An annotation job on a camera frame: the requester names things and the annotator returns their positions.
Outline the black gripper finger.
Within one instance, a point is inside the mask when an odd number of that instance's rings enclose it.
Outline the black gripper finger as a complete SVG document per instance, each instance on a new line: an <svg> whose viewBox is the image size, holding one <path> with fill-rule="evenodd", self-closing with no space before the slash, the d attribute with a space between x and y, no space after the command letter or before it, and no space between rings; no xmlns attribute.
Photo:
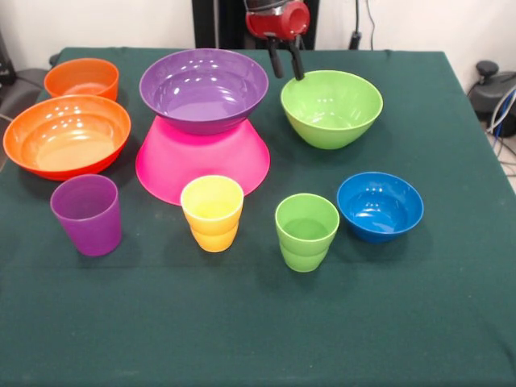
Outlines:
<svg viewBox="0 0 516 387"><path fill-rule="evenodd" d="M290 40L287 43L289 53L291 54L291 63L293 67L293 74L295 78L300 81L304 78L304 68L302 65L302 58L296 40Z"/></svg>
<svg viewBox="0 0 516 387"><path fill-rule="evenodd" d="M277 54L277 46L278 46L279 40L276 37L268 36L267 37L267 49L268 49L268 55L269 59L271 61L271 65L273 67L273 72L275 77L283 77L283 67L281 64L281 59Z"/></svg>

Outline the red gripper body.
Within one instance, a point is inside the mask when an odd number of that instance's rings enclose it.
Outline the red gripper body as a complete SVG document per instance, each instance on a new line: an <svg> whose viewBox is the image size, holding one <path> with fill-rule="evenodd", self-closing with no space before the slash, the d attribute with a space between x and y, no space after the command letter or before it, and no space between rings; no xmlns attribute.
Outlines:
<svg viewBox="0 0 516 387"><path fill-rule="evenodd" d="M294 40L306 33L310 11L303 1L246 1L246 25L256 38Z"/></svg>

